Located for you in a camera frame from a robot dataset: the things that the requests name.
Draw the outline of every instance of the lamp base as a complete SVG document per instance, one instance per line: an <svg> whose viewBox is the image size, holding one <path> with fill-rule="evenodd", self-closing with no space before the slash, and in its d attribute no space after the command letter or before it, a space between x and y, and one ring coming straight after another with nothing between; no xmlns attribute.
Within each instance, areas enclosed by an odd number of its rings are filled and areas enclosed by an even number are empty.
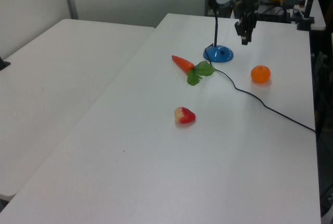
<svg viewBox="0 0 333 224"><path fill-rule="evenodd" d="M7 61L3 61L1 58L0 58L0 71L2 69L5 69L7 66L10 65L10 62L7 62Z"/></svg>
<svg viewBox="0 0 333 224"><path fill-rule="evenodd" d="M234 53L225 46L210 46L203 52L203 57L208 61L222 63L232 60Z"/></svg>

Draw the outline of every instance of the carrot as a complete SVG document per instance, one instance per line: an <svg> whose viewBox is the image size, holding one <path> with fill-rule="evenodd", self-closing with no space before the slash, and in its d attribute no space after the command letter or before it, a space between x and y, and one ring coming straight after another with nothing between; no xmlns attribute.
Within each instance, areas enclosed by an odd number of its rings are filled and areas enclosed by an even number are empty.
<svg viewBox="0 0 333 224"><path fill-rule="evenodd" d="M194 68L194 64L186 59L172 55L172 60L187 74L189 70Z"/></svg>

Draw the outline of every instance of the toy carrot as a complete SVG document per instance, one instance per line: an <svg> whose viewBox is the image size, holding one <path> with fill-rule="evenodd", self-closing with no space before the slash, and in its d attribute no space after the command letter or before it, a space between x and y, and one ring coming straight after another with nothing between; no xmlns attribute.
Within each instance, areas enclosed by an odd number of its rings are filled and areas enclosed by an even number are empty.
<svg viewBox="0 0 333 224"><path fill-rule="evenodd" d="M183 59L181 57L172 55L172 60L179 66L186 74L189 72L189 70L194 68L194 64L189 62L186 59Z"/></svg>
<svg viewBox="0 0 333 224"><path fill-rule="evenodd" d="M186 59L172 55L172 60L187 74L187 82L190 85L196 85L200 82L203 76L210 76L215 72L215 68L207 61L202 61L196 66Z"/></svg>

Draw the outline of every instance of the white table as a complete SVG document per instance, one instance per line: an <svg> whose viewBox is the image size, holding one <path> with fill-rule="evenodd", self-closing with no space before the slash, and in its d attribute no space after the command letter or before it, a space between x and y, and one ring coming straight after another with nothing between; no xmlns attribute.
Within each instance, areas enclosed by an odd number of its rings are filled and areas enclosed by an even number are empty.
<svg viewBox="0 0 333 224"><path fill-rule="evenodd" d="M0 199L10 200L153 32L63 20L0 72Z"/></svg>
<svg viewBox="0 0 333 224"><path fill-rule="evenodd" d="M235 57L215 66L314 127L308 33L258 22L242 46L235 22L219 19L218 43ZM172 62L202 61L213 33L213 18L167 15L0 222L320 223L314 133L218 73L189 86ZM270 85L251 81L258 64L271 68ZM179 106L196 113L194 124L175 124Z"/></svg>
<svg viewBox="0 0 333 224"><path fill-rule="evenodd" d="M304 11L305 7L300 8L299 6L294 6L295 9ZM319 4L319 0L313 0L313 4L312 4L312 9L310 11L310 17L314 17L314 24L311 25L311 30L317 30L317 31L323 31L326 28L326 23L324 20L324 16Z"/></svg>

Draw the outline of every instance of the black stand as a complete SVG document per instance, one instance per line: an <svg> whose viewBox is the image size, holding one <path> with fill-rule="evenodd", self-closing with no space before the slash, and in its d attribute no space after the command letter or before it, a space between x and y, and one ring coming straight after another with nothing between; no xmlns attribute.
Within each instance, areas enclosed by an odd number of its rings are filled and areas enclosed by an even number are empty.
<svg viewBox="0 0 333 224"><path fill-rule="evenodd" d="M2 58L0 58L0 71L5 69L7 66L9 66L10 63L7 61L3 61Z"/></svg>
<svg viewBox="0 0 333 224"><path fill-rule="evenodd" d="M291 20L295 21L297 23L297 30L300 30L300 31L310 31L311 30L311 24L314 23L314 18L310 17L312 3L313 3L313 0L308 0L306 7L305 7L305 12L302 12L303 15L300 12L292 15Z"/></svg>

